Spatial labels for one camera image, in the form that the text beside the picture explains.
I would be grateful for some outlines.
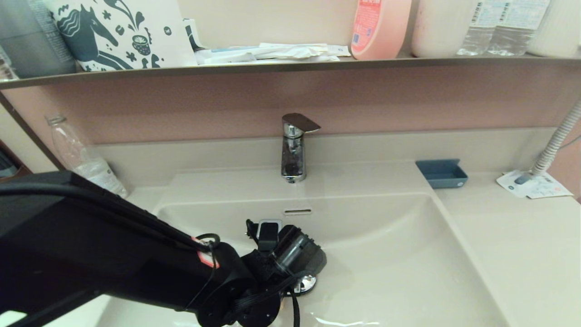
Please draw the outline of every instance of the bathroom sink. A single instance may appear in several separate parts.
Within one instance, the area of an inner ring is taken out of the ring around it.
[[[398,194],[167,205],[158,217],[193,236],[255,248],[245,220],[282,219],[325,250],[301,326],[507,326],[432,195]],[[292,326],[292,303],[274,322]],[[99,327],[196,327],[193,314],[112,299]]]

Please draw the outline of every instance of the pink backsplash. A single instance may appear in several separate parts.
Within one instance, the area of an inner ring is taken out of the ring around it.
[[[557,126],[580,94],[580,76],[579,67],[417,67],[122,79],[3,93],[51,146],[43,116],[54,112],[96,143],[279,136],[289,112],[309,116],[326,134]],[[580,146],[564,150],[551,171],[577,196]]]

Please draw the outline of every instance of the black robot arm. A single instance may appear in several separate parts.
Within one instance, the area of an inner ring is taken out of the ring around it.
[[[203,327],[266,327],[327,259],[295,226],[256,226],[246,222],[259,249],[241,258],[217,235],[193,239],[71,172],[0,184],[0,315],[43,326],[109,294],[195,313]]]

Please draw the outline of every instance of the pink bottle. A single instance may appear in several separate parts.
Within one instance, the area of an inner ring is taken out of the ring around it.
[[[359,0],[351,52],[359,60],[393,59],[406,37],[412,0]]]

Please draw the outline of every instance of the printed horse design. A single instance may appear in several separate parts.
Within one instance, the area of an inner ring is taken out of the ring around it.
[[[119,42],[97,19],[92,7],[89,12],[81,5],[81,11],[71,11],[68,17],[58,21],[56,25],[77,60],[95,61],[116,70],[132,69],[122,59],[100,51],[97,47],[96,34],[109,40],[115,47]]]

